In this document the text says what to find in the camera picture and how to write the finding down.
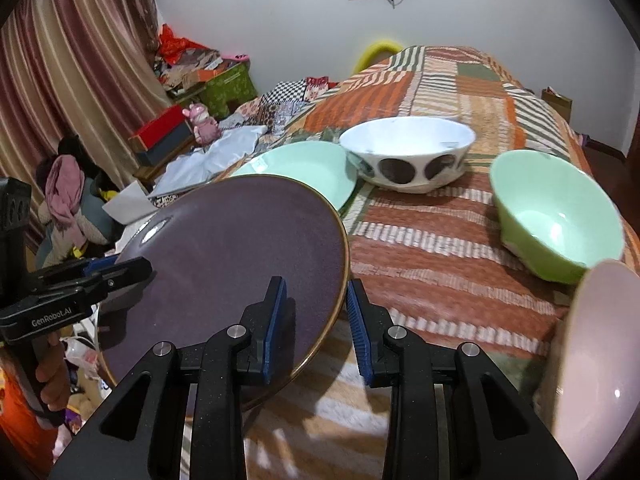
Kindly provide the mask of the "left hand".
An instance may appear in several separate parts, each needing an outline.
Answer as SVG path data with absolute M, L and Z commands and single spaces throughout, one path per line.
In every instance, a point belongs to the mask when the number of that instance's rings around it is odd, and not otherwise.
M 36 378 L 42 385 L 40 399 L 48 409 L 51 412 L 65 410 L 70 398 L 70 378 L 58 332 L 47 336 L 47 349 L 39 360 Z

